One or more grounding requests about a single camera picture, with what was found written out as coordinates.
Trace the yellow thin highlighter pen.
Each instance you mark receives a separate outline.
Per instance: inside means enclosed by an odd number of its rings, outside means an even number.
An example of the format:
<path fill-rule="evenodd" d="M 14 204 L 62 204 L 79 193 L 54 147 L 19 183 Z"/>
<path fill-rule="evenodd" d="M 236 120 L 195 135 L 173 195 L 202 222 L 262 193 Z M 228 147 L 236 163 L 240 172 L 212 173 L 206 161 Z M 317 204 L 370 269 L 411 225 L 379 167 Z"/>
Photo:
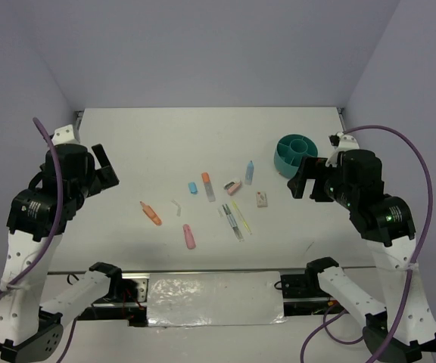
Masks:
<path fill-rule="evenodd" d="M 244 216 L 243 216 L 241 210 L 238 208 L 238 204 L 237 204 L 234 200 L 232 200 L 231 202 L 232 202 L 232 206 L 233 206 L 234 210 L 236 211 L 238 217 L 240 218 L 241 223 L 243 224 L 245 230 L 247 231 L 247 233 L 248 233 L 249 235 L 252 235 L 251 228 L 250 228 L 250 226 L 248 225 L 247 221 L 245 220 L 245 218 L 244 218 Z"/>

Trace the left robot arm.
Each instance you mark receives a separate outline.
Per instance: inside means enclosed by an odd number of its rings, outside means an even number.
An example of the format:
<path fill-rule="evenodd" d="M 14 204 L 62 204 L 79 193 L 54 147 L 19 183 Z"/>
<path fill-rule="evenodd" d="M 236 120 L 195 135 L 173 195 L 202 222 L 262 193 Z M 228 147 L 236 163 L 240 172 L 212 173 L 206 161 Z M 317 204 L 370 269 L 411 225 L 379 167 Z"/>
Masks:
<path fill-rule="evenodd" d="M 124 291 L 120 268 L 96 262 L 72 286 L 42 301 L 49 266 L 67 223 L 85 200 L 117 186 L 104 148 L 59 144 L 28 188 L 11 202 L 8 252 L 0 284 L 0 358 L 39 362 L 56 352 L 64 328 L 99 299 L 118 300 Z"/>

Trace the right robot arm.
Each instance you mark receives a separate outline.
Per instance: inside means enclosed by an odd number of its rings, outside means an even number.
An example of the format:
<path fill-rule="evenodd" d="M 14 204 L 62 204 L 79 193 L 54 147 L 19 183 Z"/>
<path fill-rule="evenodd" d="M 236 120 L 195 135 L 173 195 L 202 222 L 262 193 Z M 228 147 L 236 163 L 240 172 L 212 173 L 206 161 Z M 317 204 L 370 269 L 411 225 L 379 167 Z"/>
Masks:
<path fill-rule="evenodd" d="M 373 152 L 342 151 L 336 161 L 303 159 L 288 188 L 293 198 L 301 199 L 311 179 L 310 199 L 336 202 L 349 212 L 372 253 L 385 299 L 370 296 L 331 257 L 307 264 L 306 290 L 314 296 L 327 293 L 350 313 L 376 361 L 418 361 L 424 352 L 436 352 L 436 321 L 412 261 L 417 243 L 410 208 L 384 192 L 382 162 Z"/>

